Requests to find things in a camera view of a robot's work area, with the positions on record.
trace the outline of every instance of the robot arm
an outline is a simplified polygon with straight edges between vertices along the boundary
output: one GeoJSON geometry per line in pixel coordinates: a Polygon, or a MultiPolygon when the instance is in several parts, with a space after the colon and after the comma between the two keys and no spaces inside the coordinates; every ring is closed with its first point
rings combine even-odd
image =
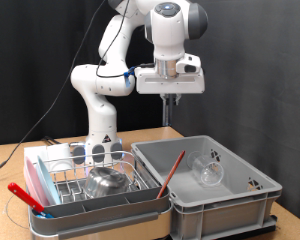
{"type": "MultiPolygon", "coordinates": [[[[155,67],[135,69],[139,93],[204,91],[200,59],[186,54],[183,47],[185,39],[199,38],[206,29],[206,14],[199,5],[187,0],[170,0],[169,3],[163,0],[130,0],[128,6],[128,0],[108,1],[120,15],[108,24],[99,47],[99,54],[104,56],[106,65],[77,66],[71,74],[72,85],[82,95],[88,108],[89,134],[83,149],[88,155],[121,150],[116,109],[105,96],[126,96],[134,89],[134,77],[129,76],[127,84],[122,74],[128,71],[125,57],[136,27],[145,24],[146,38],[155,47],[155,67]],[[121,31],[109,48],[123,15],[121,31]]],[[[103,160],[109,163],[112,158],[119,159],[120,156],[107,155],[105,159],[88,157],[85,161],[88,164],[103,160]]]]}

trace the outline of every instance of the clear glass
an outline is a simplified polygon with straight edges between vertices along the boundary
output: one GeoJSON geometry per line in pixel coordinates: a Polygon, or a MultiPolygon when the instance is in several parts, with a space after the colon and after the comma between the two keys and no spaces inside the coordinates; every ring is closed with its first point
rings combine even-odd
{"type": "Polygon", "coordinates": [[[219,184],[224,176],[222,165],[216,159],[200,152],[192,152],[187,159],[187,164],[194,175],[210,187],[219,184]]]}

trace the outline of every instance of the red handle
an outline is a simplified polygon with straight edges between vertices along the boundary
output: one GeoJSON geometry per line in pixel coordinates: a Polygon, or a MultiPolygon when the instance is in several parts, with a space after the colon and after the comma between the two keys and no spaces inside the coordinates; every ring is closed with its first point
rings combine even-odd
{"type": "Polygon", "coordinates": [[[180,153],[180,155],[179,155],[179,157],[178,157],[176,163],[173,165],[173,167],[172,167],[172,169],[171,169],[171,171],[170,171],[170,173],[169,173],[169,175],[168,175],[166,181],[164,182],[164,184],[163,184],[163,186],[162,186],[162,188],[161,188],[161,190],[160,190],[160,192],[159,192],[159,194],[158,194],[158,196],[157,196],[157,199],[161,198],[161,196],[162,196],[164,190],[166,189],[166,187],[167,187],[167,185],[168,185],[170,179],[172,178],[172,175],[173,175],[174,172],[177,170],[177,167],[179,166],[179,163],[181,162],[181,160],[182,160],[182,158],[183,158],[183,156],[184,156],[185,153],[186,153],[186,151],[184,151],[184,150],[180,153]]]}
{"type": "Polygon", "coordinates": [[[16,183],[10,183],[8,185],[8,189],[20,198],[22,201],[27,203],[30,207],[32,207],[37,212],[41,213],[44,210],[44,207],[41,206],[36,200],[34,200],[28,193],[26,193],[21,187],[18,186],[16,183]]]}

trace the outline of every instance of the gray plastic bin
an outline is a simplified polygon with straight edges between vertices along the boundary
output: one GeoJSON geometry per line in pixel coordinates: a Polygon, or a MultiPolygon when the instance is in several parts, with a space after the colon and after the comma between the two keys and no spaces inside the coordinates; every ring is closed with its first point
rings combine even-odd
{"type": "Polygon", "coordinates": [[[161,188],[45,207],[55,218],[38,218],[29,209],[31,239],[153,239],[170,233],[169,190],[161,188]]]}
{"type": "Polygon", "coordinates": [[[181,150],[186,155],[169,183],[174,202],[173,239],[216,239],[276,224],[270,210],[281,195],[281,185],[212,138],[197,136],[132,144],[135,167],[151,186],[164,182],[181,150]],[[220,160],[225,175],[219,186],[209,188],[197,181],[186,164],[193,151],[220,160]]]}

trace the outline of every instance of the metal bowl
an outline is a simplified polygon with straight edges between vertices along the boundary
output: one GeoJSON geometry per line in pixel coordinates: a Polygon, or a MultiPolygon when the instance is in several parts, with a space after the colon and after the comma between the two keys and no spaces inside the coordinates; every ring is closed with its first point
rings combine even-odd
{"type": "Polygon", "coordinates": [[[126,175],[106,167],[93,168],[87,177],[84,191],[90,198],[127,192],[130,181],[126,175]]]}

